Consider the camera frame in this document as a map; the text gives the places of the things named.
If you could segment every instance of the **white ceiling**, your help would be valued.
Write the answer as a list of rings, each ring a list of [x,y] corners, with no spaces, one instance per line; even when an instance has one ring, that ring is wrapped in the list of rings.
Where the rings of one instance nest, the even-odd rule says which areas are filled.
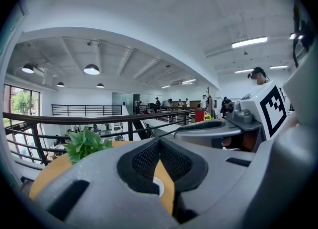
[[[102,75],[122,76],[156,87],[193,78],[164,59],[131,46],[101,40],[54,37],[18,43],[12,53],[8,72],[22,75],[21,68],[28,62],[59,77],[88,76],[83,69],[93,63]]]
[[[294,29],[294,0],[126,1],[131,2],[132,7],[138,5],[149,12],[164,12],[176,20],[206,56],[205,64],[213,65],[219,76],[233,74],[239,69],[256,66],[268,69],[292,62],[292,41],[289,36]],[[233,42],[243,40],[238,37],[244,34],[245,29],[249,39],[268,36],[268,41],[232,49]],[[23,62],[50,62],[44,64],[46,68],[54,70],[56,75],[68,75],[70,72],[79,73],[87,64],[94,62],[103,74],[134,78],[155,86],[192,78],[165,59],[147,55],[128,44],[96,40],[93,46],[88,46],[88,41],[73,37],[27,41],[17,44],[12,63],[14,57],[17,58],[14,67],[21,66],[19,59]]]

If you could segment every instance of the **ceiling light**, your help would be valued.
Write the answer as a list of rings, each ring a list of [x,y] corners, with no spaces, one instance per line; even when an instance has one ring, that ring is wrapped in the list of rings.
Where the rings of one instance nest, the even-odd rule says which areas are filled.
[[[30,63],[25,64],[25,65],[23,66],[23,68],[22,68],[22,71],[24,71],[24,72],[26,72],[26,73],[28,73],[28,74],[34,73],[32,64],[30,64]]]
[[[252,69],[245,69],[245,70],[239,70],[239,71],[235,71],[236,74],[239,74],[239,73],[244,73],[244,72],[252,72],[254,70],[254,68]]]
[[[259,38],[253,38],[253,39],[248,39],[236,43],[232,43],[232,48],[240,47],[240,46],[246,46],[250,44],[257,44],[257,43],[263,43],[267,41],[267,36],[265,37],[259,37]]]
[[[97,65],[89,64],[84,69],[84,72],[89,74],[89,75],[97,75],[97,74],[99,74],[99,68]]]
[[[187,82],[192,82],[192,81],[195,81],[197,79],[193,79],[193,80],[186,80],[186,81],[183,81],[182,83],[187,83]]]
[[[64,87],[64,83],[59,82],[59,83],[57,84],[57,87]]]
[[[270,67],[269,69],[279,69],[279,68],[287,68],[288,66],[275,66],[275,67]]]

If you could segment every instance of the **black pendant lamp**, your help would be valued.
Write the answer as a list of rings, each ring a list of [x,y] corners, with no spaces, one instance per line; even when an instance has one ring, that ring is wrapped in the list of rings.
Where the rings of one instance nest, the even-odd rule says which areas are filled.
[[[61,81],[57,84],[57,87],[64,87],[64,83],[62,83]]]
[[[84,72],[89,74],[89,75],[97,75],[97,74],[99,74],[99,68],[97,65],[89,64],[84,69]]]
[[[25,64],[25,65],[23,66],[23,68],[22,68],[22,71],[24,71],[24,72],[26,72],[26,73],[28,73],[28,74],[34,73],[32,64],[30,64],[30,63]]]

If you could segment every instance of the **wooden table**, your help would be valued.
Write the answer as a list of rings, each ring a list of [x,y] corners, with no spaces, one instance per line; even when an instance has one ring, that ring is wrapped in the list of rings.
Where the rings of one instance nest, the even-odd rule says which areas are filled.
[[[113,147],[118,147],[131,142],[113,142]],[[49,163],[37,176],[30,189],[29,197],[34,199],[36,195],[44,188],[51,180],[55,179],[62,172],[71,167],[69,157],[67,154],[53,160]],[[160,200],[164,207],[172,214],[173,200],[174,200],[174,183],[166,172],[162,162],[159,163],[155,169],[155,177],[159,178],[164,184],[164,192]]]

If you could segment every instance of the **person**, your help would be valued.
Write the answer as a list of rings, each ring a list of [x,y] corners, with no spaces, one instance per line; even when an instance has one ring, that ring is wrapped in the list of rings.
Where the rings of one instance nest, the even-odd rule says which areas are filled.
[[[157,98],[157,97],[156,97],[156,106],[158,106],[158,107],[161,106],[161,103],[160,103],[160,101],[159,101],[159,98]]]
[[[171,98],[168,99],[168,104],[169,104],[170,107],[173,107],[173,103],[172,103],[172,99]]]
[[[225,114],[227,113],[228,109],[229,109],[229,103],[231,102],[230,99],[226,99],[223,101],[224,102],[224,106],[222,106],[220,113],[223,113],[222,118],[225,117]]]
[[[208,107],[208,97],[207,95],[203,95],[201,100],[201,108],[206,109],[207,107]]]
[[[221,105],[221,109],[224,107],[224,105],[225,105],[225,100],[227,100],[227,97],[225,96],[224,97],[224,99],[223,99],[223,101],[222,101],[222,105]]]
[[[138,114],[140,114],[141,103],[142,103],[142,101],[138,102]]]
[[[179,101],[178,101],[178,107],[183,107],[183,102],[181,101],[181,99],[179,99]]]
[[[156,106],[155,106],[155,113],[157,113],[158,108],[161,106],[159,98],[156,97]]]
[[[136,114],[138,114],[138,100],[135,101],[135,110],[136,110]]]
[[[251,78],[256,85],[263,85],[270,81],[265,71],[260,67],[254,68],[254,70],[247,75],[247,78]]]
[[[190,107],[190,101],[188,100],[188,98],[185,99],[185,105],[186,107]]]

